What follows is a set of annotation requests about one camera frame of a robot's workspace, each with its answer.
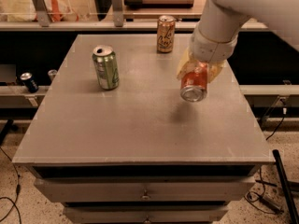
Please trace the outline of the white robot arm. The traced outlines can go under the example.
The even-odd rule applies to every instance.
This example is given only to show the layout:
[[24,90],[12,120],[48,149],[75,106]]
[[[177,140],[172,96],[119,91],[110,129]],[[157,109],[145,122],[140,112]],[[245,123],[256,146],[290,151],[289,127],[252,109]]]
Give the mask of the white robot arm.
[[241,27],[251,18],[299,50],[299,0],[206,0],[178,64],[177,79],[200,62],[212,70],[207,79],[213,80],[233,54]]

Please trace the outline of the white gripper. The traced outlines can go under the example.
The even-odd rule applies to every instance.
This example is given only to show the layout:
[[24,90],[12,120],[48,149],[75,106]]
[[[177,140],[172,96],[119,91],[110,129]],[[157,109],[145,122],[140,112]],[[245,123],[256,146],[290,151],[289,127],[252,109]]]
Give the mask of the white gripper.
[[191,72],[197,61],[209,63],[207,66],[207,82],[211,83],[221,72],[227,60],[234,52],[237,43],[235,36],[228,42],[215,42],[205,38],[198,28],[195,28],[177,68],[177,79],[181,80]]

